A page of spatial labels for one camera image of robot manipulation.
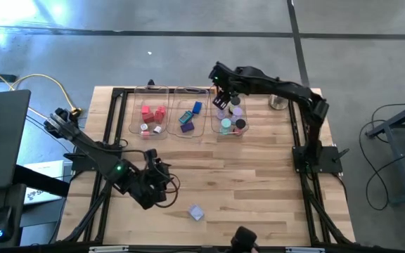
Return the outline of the blue grey metal table frame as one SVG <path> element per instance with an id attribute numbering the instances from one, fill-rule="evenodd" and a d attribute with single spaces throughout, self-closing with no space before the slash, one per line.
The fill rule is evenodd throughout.
<path id="1" fill-rule="evenodd" d="M 381 166 L 381 168 L 376 169 L 371 164 L 369 159 L 365 156 L 364 150 L 362 149 L 361 140 L 360 140 L 361 134 L 359 134 L 360 135 L 359 145 L 360 145 L 361 151 L 362 151 L 364 157 L 366 158 L 367 162 L 371 165 L 371 167 L 374 171 L 374 174 L 369 178 L 369 180 L 367 181 L 367 184 L 366 184 L 366 198 L 368 198 L 368 187 L 371 183 L 371 180 L 375 176 L 377 176 L 380 179 L 380 181 L 385 189 L 386 203 L 385 203 L 384 207 L 380 208 L 380 210 L 384 210 L 384 208 L 386 208 L 386 206 L 388 206 L 388 205 L 397 205 L 397 204 L 405 203 L 405 193 L 394 199 L 390 198 L 387 186 L 386 186 L 385 182 L 383 181 L 382 176 L 379 175 L 380 171 L 395 164 L 397 166 L 397 169 L 399 170 L 399 174 L 402 179 L 402 185 L 405 190 L 405 166 L 402 163 L 402 160 L 405 158 L 405 154 L 401 153 L 398 150 L 397 144 L 394 142 L 394 139 L 393 139 L 393 129 L 405 128 L 405 110 L 402 110 L 401 112 L 399 112 L 398 114 L 396 114 L 395 116 L 393 116 L 387 120 L 374 119 L 376 112 L 379 111 L 380 109 L 390 107 L 390 106 L 397 106 L 397 105 L 405 105 L 405 103 L 388 104 L 388 105 L 383 105 L 383 106 L 377 108 L 375 110 L 375 112 L 372 114 L 371 121 L 369 122 L 369 124 L 371 125 L 371 130 L 365 133 L 365 135 L 368 138 L 375 138 L 375 137 L 378 138 L 378 136 L 380 134 L 386 135 L 387 140 L 385 142 L 391 147 L 392 154 L 394 155 L 394 159 L 391 162 L 388 162 L 387 164 Z"/>

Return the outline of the lavender multiport charger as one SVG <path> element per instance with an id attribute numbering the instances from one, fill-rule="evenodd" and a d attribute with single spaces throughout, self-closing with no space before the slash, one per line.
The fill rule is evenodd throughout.
<path id="1" fill-rule="evenodd" d="M 195 221 L 201 220 L 205 215 L 203 209 L 198 205 L 191 205 L 188 209 L 188 213 Z"/>

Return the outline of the white printed box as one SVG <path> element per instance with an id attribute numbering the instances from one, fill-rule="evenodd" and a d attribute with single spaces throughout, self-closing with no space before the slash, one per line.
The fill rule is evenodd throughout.
<path id="1" fill-rule="evenodd" d="M 25 164 L 24 167 L 31 169 L 32 171 L 38 172 L 40 174 L 43 174 L 45 176 L 49 176 L 60 180 L 64 179 L 63 160 Z M 60 199 L 61 197 L 58 195 L 53 195 L 34 188 L 27 188 L 25 193 L 24 205 L 34 205 Z"/>

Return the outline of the clear plastic bin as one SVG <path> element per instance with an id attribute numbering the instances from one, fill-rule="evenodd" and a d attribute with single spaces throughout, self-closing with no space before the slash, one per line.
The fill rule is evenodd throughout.
<path id="1" fill-rule="evenodd" d="M 167 126 L 168 133 L 179 138 L 200 138 L 205 131 L 209 97 L 208 89 L 191 86 L 176 87 Z M 192 131 L 182 133 L 179 118 L 187 110 L 192 112 L 196 101 L 202 102 L 202 109 L 198 115 L 193 114 L 193 118 L 190 120 L 195 128 Z"/>
<path id="2" fill-rule="evenodd" d="M 212 127 L 212 130 L 213 130 L 213 132 L 215 132 L 215 133 L 217 133 L 217 134 L 220 134 L 220 135 L 223 135 L 223 134 L 221 134 L 220 133 L 220 121 L 221 120 L 219 120 L 218 118 L 217 118 L 217 111 L 219 110 L 217 107 L 215 107 L 213 104 L 212 104 L 212 100 L 213 100 L 213 98 L 215 97 L 215 87 L 214 86 L 211 86 L 210 87 L 210 117 L 211 117 L 211 127 Z M 242 118 L 241 119 L 244 119 L 245 121 L 246 121 L 246 124 L 247 124 L 247 126 L 246 126 L 246 128 L 245 128 L 245 130 L 244 130 L 244 132 L 243 132 L 243 134 L 250 128 L 250 125 L 249 125 L 249 122 L 248 122 L 248 116 L 247 116 L 247 108 L 246 108 L 246 95 L 244 95 L 244 94 L 235 94 L 234 96 L 237 96 L 237 97 L 239 97 L 239 99 L 240 99 L 240 105 L 238 105 L 237 107 L 240 107 L 242 110 L 243 110 L 243 116 L 242 116 Z M 229 112 L 229 106 L 230 106 L 230 102 L 229 102 L 229 104 L 227 105 L 227 107 L 224 109 L 224 111 L 226 112 L 226 118 L 229 118 L 229 119 L 231 119 L 231 117 L 232 117 L 232 114 Z M 234 127 L 235 127 L 235 124 L 232 124 L 231 123 L 231 133 L 230 134 L 227 134 L 227 135 L 223 135 L 223 136 L 228 136 L 228 135 L 232 135 L 232 136 L 241 136 L 241 135 L 235 135 L 234 134 L 234 132 L 233 132 L 233 130 L 234 130 Z"/>
<path id="3" fill-rule="evenodd" d="M 129 131 L 133 134 L 136 134 L 142 139 L 146 140 L 162 140 L 167 137 L 167 125 L 169 117 L 169 88 L 167 86 L 157 86 L 157 85 L 147 85 L 147 86 L 137 86 L 134 89 L 134 105 L 131 115 L 131 124 L 129 125 Z M 150 107 L 150 112 L 155 114 L 155 111 L 158 110 L 158 107 L 163 105 L 165 106 L 165 114 L 163 122 L 161 124 L 156 124 L 151 122 L 148 125 L 148 130 L 150 132 L 149 137 L 142 137 L 141 128 L 143 122 L 141 108 L 147 105 Z M 157 134 L 153 130 L 156 126 L 162 127 L 162 132 Z"/>

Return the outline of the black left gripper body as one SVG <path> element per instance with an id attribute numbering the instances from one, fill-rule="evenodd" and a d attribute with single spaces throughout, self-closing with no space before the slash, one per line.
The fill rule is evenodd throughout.
<path id="1" fill-rule="evenodd" d="M 150 209 L 167 199 L 165 191 L 170 181 L 168 164 L 158 164 L 153 169 L 134 169 L 130 195 L 143 209 Z"/>

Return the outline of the silver table edge bracket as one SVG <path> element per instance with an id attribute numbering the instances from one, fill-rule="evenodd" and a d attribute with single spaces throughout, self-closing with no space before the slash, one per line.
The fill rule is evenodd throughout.
<path id="1" fill-rule="evenodd" d="M 129 247 L 126 245 L 90 247 L 88 253 L 129 253 Z"/>
<path id="2" fill-rule="evenodd" d="M 317 247 L 286 247 L 285 253 L 326 253 L 326 250 Z"/>

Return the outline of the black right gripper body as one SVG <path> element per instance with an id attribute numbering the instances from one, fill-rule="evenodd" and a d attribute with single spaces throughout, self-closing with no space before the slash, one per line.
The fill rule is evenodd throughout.
<path id="1" fill-rule="evenodd" d="M 215 87 L 215 97 L 212 100 L 212 104 L 220 110 L 224 110 L 231 101 L 231 92 L 225 91 L 219 86 Z"/>

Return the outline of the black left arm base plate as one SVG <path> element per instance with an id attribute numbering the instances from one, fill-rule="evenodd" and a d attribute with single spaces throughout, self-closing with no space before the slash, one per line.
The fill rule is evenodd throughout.
<path id="1" fill-rule="evenodd" d="M 75 171 L 109 172 L 120 160 L 121 151 L 100 146 L 84 145 L 73 153 L 65 153 L 64 158 L 72 162 Z"/>

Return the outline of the person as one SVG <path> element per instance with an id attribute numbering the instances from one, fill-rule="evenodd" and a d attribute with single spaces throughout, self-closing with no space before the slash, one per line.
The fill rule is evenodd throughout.
<path id="1" fill-rule="evenodd" d="M 256 243 L 257 234 L 250 229 L 239 226 L 231 238 L 231 245 L 224 253 L 254 253 L 259 251 Z"/>

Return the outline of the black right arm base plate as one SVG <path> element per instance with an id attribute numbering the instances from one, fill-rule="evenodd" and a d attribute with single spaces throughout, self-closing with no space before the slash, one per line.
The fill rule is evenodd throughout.
<path id="1" fill-rule="evenodd" d="M 349 148 L 339 151 L 336 146 L 309 148 L 299 146 L 292 148 L 295 171 L 308 173 L 341 173 L 341 158 L 349 152 Z"/>

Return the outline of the black computer mouse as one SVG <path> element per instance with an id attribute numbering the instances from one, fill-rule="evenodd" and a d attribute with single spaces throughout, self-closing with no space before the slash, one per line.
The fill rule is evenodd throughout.
<path id="1" fill-rule="evenodd" d="M 9 241 L 14 234 L 14 211 L 11 206 L 0 208 L 0 242 Z"/>

